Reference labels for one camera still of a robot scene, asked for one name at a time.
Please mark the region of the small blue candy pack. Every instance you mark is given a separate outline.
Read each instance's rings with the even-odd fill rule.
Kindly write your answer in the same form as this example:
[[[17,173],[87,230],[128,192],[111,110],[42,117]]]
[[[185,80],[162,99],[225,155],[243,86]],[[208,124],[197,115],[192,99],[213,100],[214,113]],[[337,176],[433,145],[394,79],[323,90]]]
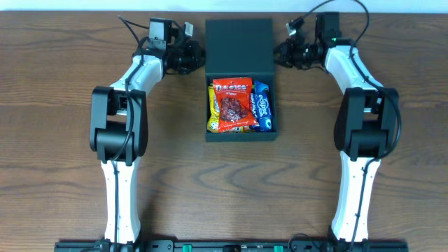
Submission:
[[[254,81],[255,112],[258,115],[258,124],[261,132],[272,131],[272,112],[269,101],[269,86],[255,80]]]

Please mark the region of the dark green box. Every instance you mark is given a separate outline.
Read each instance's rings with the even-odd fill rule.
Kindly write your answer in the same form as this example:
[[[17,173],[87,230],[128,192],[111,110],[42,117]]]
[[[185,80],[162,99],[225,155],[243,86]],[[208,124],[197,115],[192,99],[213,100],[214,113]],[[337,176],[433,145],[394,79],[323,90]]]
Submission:
[[[269,86],[270,132],[211,133],[207,142],[273,141],[279,134],[272,20],[210,19],[205,22],[205,85],[218,78],[250,77]]]

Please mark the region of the red snack bag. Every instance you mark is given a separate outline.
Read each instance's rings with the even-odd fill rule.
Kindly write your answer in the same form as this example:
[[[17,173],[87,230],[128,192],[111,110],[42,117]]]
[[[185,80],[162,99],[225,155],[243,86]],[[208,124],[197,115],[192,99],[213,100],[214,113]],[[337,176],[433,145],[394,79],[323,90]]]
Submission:
[[[252,78],[213,79],[213,89],[220,110],[218,132],[257,124],[251,110],[252,87]]]

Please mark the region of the yellow snack bag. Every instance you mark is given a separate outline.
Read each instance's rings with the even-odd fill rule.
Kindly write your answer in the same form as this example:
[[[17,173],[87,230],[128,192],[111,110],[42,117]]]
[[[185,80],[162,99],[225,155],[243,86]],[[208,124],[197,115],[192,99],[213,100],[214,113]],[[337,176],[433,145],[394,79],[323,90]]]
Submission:
[[[207,129],[211,133],[241,131],[251,122],[244,93],[222,92],[208,87],[210,117]]]

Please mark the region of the Dairy Milk chocolate bar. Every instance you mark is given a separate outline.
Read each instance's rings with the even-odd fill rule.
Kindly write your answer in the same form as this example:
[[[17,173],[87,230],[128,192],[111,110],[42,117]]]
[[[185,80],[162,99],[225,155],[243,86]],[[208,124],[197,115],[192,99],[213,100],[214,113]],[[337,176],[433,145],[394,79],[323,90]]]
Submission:
[[[252,125],[249,125],[247,127],[247,130],[249,132],[259,132],[260,131],[260,124],[258,122],[258,114],[257,114],[257,111],[256,111],[256,101],[255,101],[255,95],[254,95],[253,92],[251,93],[250,101],[251,101],[250,109],[251,109],[251,112],[253,114],[253,117],[254,117],[256,123],[252,124]]]

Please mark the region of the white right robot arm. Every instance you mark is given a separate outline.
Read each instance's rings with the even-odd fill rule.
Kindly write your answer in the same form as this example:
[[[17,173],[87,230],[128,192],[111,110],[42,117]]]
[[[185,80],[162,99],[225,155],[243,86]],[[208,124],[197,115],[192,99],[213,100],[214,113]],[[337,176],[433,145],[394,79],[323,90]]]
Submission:
[[[338,84],[342,103],[333,130],[342,177],[331,235],[348,249],[368,240],[368,211],[375,174],[397,146],[401,131],[398,92],[385,88],[360,58],[357,42],[344,38],[337,12],[316,16],[315,39],[305,43],[303,17],[287,23],[289,39],[274,49],[286,68],[320,68]]]

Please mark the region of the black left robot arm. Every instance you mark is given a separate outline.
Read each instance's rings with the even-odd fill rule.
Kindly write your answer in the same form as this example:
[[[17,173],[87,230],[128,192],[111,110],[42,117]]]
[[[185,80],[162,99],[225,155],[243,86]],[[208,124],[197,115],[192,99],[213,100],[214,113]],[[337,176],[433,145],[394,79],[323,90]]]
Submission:
[[[104,240],[112,251],[135,249],[139,241],[137,174],[148,145],[146,98],[166,75],[186,75],[205,64],[189,22],[152,17],[146,29],[123,76],[92,91],[90,148],[106,180]]]

